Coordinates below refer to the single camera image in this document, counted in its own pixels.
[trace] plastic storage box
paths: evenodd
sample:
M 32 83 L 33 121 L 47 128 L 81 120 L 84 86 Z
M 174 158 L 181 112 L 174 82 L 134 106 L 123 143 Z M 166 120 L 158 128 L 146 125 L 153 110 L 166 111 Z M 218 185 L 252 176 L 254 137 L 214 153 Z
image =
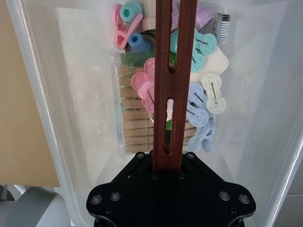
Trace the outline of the plastic storage box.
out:
M 7 0 L 72 221 L 93 226 L 90 190 L 133 155 L 117 147 L 111 79 L 117 0 Z M 247 187 L 257 210 L 246 226 L 273 226 L 301 161 L 303 1 L 209 0 L 232 16 L 223 51 L 227 110 L 215 151 L 198 156 Z

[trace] clothespin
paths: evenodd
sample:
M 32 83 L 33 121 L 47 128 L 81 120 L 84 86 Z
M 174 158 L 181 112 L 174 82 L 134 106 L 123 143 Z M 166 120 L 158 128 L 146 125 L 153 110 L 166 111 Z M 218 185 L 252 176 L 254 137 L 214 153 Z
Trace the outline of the clothespin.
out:
M 144 64 L 144 72 L 136 73 L 132 78 L 132 87 L 142 99 L 142 104 L 147 112 L 154 111 L 154 77 L 155 58 L 150 58 Z
M 201 128 L 208 123 L 209 115 L 206 110 L 196 108 L 187 102 L 186 117 L 188 121 L 197 128 Z
M 220 76 L 209 73 L 202 77 L 201 84 L 208 98 L 206 102 L 208 111 L 212 114 L 221 114 L 226 109 L 226 100 L 221 96 L 222 80 Z
M 193 55 L 191 60 L 191 72 L 200 71 L 205 63 L 204 56 L 196 50 L 196 39 L 194 38 Z M 174 31 L 170 35 L 170 51 L 177 53 L 178 47 L 178 31 Z
M 195 135 L 188 141 L 188 150 L 191 152 L 198 152 L 202 147 L 206 152 L 213 150 L 213 136 L 216 131 L 214 118 L 211 118 L 208 123 L 202 127 L 197 128 Z
M 213 145 L 213 136 L 216 132 L 216 126 L 214 124 L 214 118 L 209 119 L 209 123 L 211 125 L 211 130 L 205 136 L 205 139 L 202 140 L 202 147 L 206 152 L 211 152 L 214 149 Z
M 143 19 L 142 13 L 137 14 L 131 25 L 126 26 L 123 24 L 123 20 L 120 16 L 120 10 L 122 5 L 121 4 L 115 4 L 113 6 L 112 10 L 112 22 L 116 27 L 115 30 L 115 38 L 114 38 L 114 45 L 120 50 L 124 50 L 128 41 L 129 36 L 131 33 L 135 31 L 135 29 L 138 27 L 139 23 Z
M 189 84 L 188 100 L 199 108 L 206 108 L 207 96 L 204 94 L 203 87 L 200 84 Z
M 201 34 L 195 29 L 195 48 L 204 55 L 210 55 L 217 49 L 217 39 L 213 34 Z

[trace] teal plastic clothespin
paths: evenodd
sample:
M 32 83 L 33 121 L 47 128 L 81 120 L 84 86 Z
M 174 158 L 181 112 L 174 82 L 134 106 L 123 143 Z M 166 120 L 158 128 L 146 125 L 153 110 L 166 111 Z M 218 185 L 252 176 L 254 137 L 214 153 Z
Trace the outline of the teal plastic clothespin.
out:
M 210 55 L 217 49 L 217 39 L 213 34 L 201 34 L 195 29 L 195 47 L 204 55 Z
M 139 13 L 142 14 L 142 7 L 135 1 L 124 4 L 120 9 L 120 17 L 128 23 L 131 23 Z

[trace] pink plastic clothespin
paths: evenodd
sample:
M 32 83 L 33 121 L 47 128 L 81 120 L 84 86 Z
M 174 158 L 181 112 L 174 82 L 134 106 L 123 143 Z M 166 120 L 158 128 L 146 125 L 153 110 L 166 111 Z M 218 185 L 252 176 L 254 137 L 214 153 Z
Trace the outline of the pink plastic clothespin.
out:
M 117 47 L 120 50 L 124 50 L 128 41 L 129 36 L 131 33 L 135 31 L 135 29 L 138 27 L 139 23 L 143 19 L 143 15 L 139 13 L 131 25 L 128 27 L 123 24 L 123 20 L 120 17 L 120 9 L 122 5 L 121 4 L 115 4 L 113 6 L 112 10 L 112 22 L 116 27 L 115 31 L 115 39 L 114 44 L 115 47 Z
M 146 111 L 154 111 L 154 79 L 155 79 L 155 58 L 150 58 L 144 64 L 144 72 L 134 74 L 132 86 L 137 91 L 138 96 L 142 99 L 142 104 Z

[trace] light blue plastic clothespin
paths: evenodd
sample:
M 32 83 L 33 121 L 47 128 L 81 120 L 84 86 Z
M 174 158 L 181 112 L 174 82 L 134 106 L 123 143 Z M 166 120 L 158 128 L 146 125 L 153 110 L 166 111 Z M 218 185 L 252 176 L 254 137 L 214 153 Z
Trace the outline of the light blue plastic clothespin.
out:
M 201 34 L 195 29 L 196 49 L 204 55 L 210 55 L 217 49 L 217 38 L 213 34 Z
M 205 126 L 209 120 L 209 115 L 206 110 L 195 108 L 189 102 L 187 102 L 186 117 L 188 121 L 197 128 Z
M 195 135 L 192 138 L 190 138 L 188 141 L 188 145 L 187 145 L 188 150 L 194 153 L 198 152 L 202 147 L 203 139 L 209 133 L 210 129 L 211 129 L 210 123 L 207 123 L 202 128 L 197 128 Z
M 120 9 L 120 17 L 128 23 L 131 23 L 139 13 L 142 14 L 142 7 L 135 1 L 124 4 Z
M 201 147 L 203 147 L 206 152 L 211 152 L 214 149 L 213 136 L 215 131 L 216 126 L 214 124 L 214 119 L 212 118 L 204 127 L 197 128 L 195 135 L 188 141 L 188 150 L 191 152 L 198 152 Z
M 202 140 L 202 147 L 206 152 L 211 152 L 214 149 L 213 145 L 213 136 L 216 132 L 216 125 L 214 124 L 214 118 L 209 119 L 211 129 L 209 133 L 205 136 L 205 139 Z
M 132 33 L 128 38 L 128 43 L 132 53 L 149 51 L 151 46 L 147 40 L 144 40 L 138 32 Z
M 197 107 L 206 109 L 207 96 L 204 94 L 202 85 L 198 83 L 190 83 L 188 89 L 188 100 Z

